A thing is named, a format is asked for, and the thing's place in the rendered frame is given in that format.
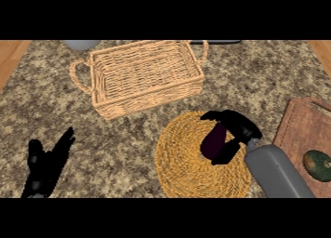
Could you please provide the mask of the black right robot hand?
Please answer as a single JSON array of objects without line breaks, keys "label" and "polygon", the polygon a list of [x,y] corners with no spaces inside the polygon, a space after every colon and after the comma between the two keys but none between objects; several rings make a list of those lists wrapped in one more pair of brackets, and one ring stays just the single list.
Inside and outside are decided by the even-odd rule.
[{"label": "black right robot hand", "polygon": [[213,165],[228,165],[241,149],[241,144],[249,144],[253,139],[263,138],[263,132],[253,121],[237,111],[209,111],[203,120],[213,120],[226,127],[225,147],[218,157],[210,160]]}]

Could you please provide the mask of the round woven yellow placemat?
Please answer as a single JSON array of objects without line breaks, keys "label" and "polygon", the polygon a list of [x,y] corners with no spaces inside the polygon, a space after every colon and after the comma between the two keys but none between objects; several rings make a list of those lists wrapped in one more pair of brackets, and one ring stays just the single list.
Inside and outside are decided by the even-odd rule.
[{"label": "round woven yellow placemat", "polygon": [[167,124],[157,142],[159,180],[169,198],[244,198],[253,175],[244,162],[246,145],[228,165],[213,165],[201,144],[216,122],[204,111],[185,112]]}]

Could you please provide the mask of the dark green round vegetable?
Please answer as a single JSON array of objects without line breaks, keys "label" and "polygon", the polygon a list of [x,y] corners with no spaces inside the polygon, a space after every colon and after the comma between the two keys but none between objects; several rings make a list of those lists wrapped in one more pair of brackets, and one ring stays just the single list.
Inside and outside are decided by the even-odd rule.
[{"label": "dark green round vegetable", "polygon": [[303,155],[303,167],[315,180],[331,181],[331,157],[324,152],[312,150]]}]

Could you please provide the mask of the tan wicker basket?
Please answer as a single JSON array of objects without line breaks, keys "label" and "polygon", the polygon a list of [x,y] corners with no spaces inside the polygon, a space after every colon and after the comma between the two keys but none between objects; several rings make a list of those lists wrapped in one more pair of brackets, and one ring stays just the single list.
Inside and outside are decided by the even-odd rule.
[{"label": "tan wicker basket", "polygon": [[144,40],[94,51],[89,59],[70,64],[70,77],[79,81],[77,65],[91,68],[91,85],[76,85],[92,96],[96,112],[113,120],[204,90],[204,63],[191,40]]}]

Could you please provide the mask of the pale grey round vessel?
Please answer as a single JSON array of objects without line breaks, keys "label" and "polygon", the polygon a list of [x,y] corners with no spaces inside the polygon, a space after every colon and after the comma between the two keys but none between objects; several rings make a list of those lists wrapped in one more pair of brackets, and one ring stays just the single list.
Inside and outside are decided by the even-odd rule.
[{"label": "pale grey round vessel", "polygon": [[65,43],[73,50],[89,50],[101,44],[101,40],[67,40]]}]

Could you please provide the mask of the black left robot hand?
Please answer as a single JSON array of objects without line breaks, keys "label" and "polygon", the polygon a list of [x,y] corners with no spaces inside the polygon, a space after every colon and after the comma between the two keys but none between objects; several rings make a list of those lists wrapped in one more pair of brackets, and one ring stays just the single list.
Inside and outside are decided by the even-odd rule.
[{"label": "black left robot hand", "polygon": [[30,141],[30,176],[23,192],[23,198],[51,197],[68,161],[68,152],[74,141],[76,137],[73,128],[67,130],[54,149],[48,152],[45,151],[39,139]]}]

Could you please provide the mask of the dark purple eggplant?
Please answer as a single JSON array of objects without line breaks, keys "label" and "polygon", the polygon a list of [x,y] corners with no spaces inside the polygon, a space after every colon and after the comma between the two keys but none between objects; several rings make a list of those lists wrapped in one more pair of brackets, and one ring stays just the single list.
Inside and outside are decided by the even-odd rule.
[{"label": "dark purple eggplant", "polygon": [[213,160],[222,148],[225,147],[225,139],[226,139],[226,127],[222,123],[218,123],[210,133],[204,137],[204,141],[201,144],[201,153],[204,157]]}]

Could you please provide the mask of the brown wooden cutting board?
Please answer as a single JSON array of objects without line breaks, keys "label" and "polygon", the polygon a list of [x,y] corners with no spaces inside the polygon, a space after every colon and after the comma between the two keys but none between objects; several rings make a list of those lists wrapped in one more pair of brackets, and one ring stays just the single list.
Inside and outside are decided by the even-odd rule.
[{"label": "brown wooden cutting board", "polygon": [[284,150],[317,197],[331,197],[331,181],[321,182],[309,175],[303,156],[321,151],[331,157],[331,105],[314,97],[288,102],[274,144]]}]

